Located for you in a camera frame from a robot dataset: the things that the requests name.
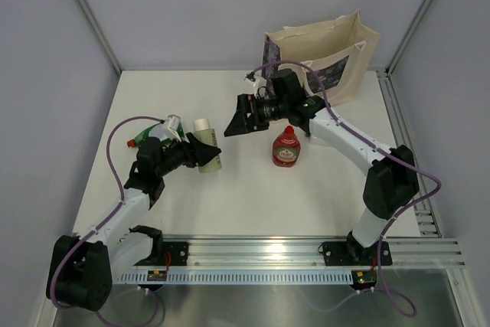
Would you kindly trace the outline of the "pale green cylinder container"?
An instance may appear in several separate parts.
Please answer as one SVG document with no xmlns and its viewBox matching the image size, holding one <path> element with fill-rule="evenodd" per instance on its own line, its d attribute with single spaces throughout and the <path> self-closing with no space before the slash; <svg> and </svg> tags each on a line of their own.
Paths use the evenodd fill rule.
<svg viewBox="0 0 490 327">
<path fill-rule="evenodd" d="M 211 128 L 209 120 L 207 118 L 196 119 L 193 122 L 193 134 L 202 143 L 217 147 L 217 137 L 214 129 Z M 221 157 L 218 155 L 214 157 L 209 163 L 200 167 L 198 170 L 201 174 L 211 173 L 221 170 Z"/>
</svg>

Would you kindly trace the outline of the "green bottle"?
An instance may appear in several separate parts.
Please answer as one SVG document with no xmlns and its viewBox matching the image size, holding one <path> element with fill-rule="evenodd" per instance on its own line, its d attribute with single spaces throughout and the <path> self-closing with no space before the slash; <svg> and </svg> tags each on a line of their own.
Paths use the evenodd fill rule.
<svg viewBox="0 0 490 327">
<path fill-rule="evenodd" d="M 150 137 L 158 138 L 163 144 L 166 144 L 169 142 L 169 138 L 164 132 L 163 129 L 163 124 L 162 123 L 157 123 L 154 124 L 144 130 L 142 130 L 137 136 L 135 136 L 133 139 L 130 139 L 126 145 L 129 148 L 137 148 L 140 147 L 141 143 Z"/>
</svg>

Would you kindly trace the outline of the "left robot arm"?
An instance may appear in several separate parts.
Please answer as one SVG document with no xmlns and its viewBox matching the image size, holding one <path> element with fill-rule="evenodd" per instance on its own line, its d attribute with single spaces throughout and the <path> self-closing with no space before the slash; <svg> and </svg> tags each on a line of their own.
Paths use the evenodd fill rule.
<svg viewBox="0 0 490 327">
<path fill-rule="evenodd" d="M 114 209 L 82 234 L 64 235 L 54 244 L 47 298 L 60 309 L 96 312 L 129 268 L 140 261 L 159 263 L 165 254 L 162 232 L 136 221 L 160 198 L 165 175 L 181 166 L 204 166 L 220 153 L 191 133 L 168 148 L 155 137 L 144 139 Z"/>
</svg>

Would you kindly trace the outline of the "red Fairy dish soap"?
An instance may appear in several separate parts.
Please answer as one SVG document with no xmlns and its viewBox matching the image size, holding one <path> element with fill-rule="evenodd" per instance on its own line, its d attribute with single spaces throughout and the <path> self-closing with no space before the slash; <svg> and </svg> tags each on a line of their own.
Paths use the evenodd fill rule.
<svg viewBox="0 0 490 327">
<path fill-rule="evenodd" d="M 301 143 L 292 126 L 287 126 L 274 140 L 273 163 L 279 167 L 293 167 L 299 158 Z"/>
</svg>

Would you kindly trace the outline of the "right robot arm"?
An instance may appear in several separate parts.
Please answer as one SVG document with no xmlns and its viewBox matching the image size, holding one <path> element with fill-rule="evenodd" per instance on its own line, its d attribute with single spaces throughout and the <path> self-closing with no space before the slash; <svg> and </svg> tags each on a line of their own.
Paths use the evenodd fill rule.
<svg viewBox="0 0 490 327">
<path fill-rule="evenodd" d="M 266 86 L 261 76 L 249 73 L 245 80 L 254 92 L 238 96 L 236 112 L 224 135 L 264 131 L 272 121 L 287 119 L 353 162 L 366 177 L 362 196 L 365 209 L 348 233 L 346 252 L 355 263 L 372 258 L 388 221 L 420 190 L 412 151 L 406 146 L 391 148 L 366 136 L 327 106 L 323 98 L 308 95 L 293 70 L 279 70 L 272 76 L 272 97 L 260 95 L 260 89 Z"/>
</svg>

